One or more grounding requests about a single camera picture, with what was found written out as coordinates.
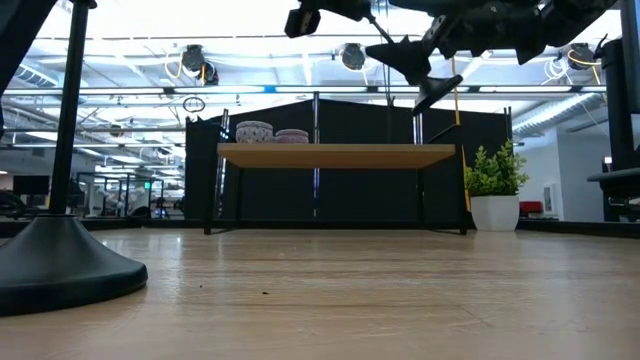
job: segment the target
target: potted plant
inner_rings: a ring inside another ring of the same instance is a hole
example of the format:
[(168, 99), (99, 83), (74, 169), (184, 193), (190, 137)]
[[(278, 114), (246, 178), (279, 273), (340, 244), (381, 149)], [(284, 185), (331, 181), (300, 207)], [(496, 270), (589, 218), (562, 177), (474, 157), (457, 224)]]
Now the potted plant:
[(518, 190), (529, 179), (520, 174), (525, 159), (513, 153), (507, 141), (493, 157), (480, 147), (476, 165), (465, 168), (465, 187), (471, 197), (471, 214), (479, 231), (514, 231), (520, 216)]

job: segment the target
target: wooden floor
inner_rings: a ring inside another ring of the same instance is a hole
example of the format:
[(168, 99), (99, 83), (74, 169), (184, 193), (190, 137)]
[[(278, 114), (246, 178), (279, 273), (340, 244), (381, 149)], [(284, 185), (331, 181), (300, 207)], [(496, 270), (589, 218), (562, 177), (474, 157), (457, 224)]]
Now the wooden floor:
[(0, 359), (640, 359), (640, 240), (95, 235), (147, 264), (147, 288), (2, 318)]

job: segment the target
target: mechanical arm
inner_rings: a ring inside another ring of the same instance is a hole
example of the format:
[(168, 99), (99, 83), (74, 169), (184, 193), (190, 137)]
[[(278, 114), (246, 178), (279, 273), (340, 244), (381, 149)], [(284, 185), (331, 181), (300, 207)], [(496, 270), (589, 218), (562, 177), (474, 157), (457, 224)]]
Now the mechanical arm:
[(429, 76), (429, 57), (437, 48), (449, 59), (457, 51), (480, 56), (486, 50), (515, 49), (520, 65), (540, 55), (547, 45), (564, 46), (613, 6), (616, 0), (387, 0), (389, 4), (423, 11), (433, 23), (420, 41), (405, 36), (396, 43), (375, 21), (370, 0), (298, 0), (285, 33), (291, 38), (313, 34), (320, 24), (319, 10), (354, 21), (367, 19), (386, 44), (366, 48), (367, 55), (396, 69), (410, 85), (420, 86), (414, 108), (430, 107), (462, 82)]

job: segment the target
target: green plant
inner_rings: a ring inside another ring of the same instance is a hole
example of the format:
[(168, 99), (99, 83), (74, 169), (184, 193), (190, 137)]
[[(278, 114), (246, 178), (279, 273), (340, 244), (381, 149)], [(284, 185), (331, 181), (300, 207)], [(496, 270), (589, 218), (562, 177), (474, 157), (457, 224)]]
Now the green plant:
[(476, 153), (474, 168), (465, 167), (464, 182), (469, 196), (512, 196), (524, 185), (529, 176), (520, 174), (525, 159), (513, 153), (509, 140), (491, 158), (480, 147)]

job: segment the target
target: white plant pot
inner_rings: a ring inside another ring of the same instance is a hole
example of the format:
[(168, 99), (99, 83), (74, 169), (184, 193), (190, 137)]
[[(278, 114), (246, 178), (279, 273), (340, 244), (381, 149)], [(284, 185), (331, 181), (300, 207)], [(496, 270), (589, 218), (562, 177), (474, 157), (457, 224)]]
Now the white plant pot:
[(478, 231), (515, 231), (520, 202), (517, 196), (472, 197), (471, 214)]

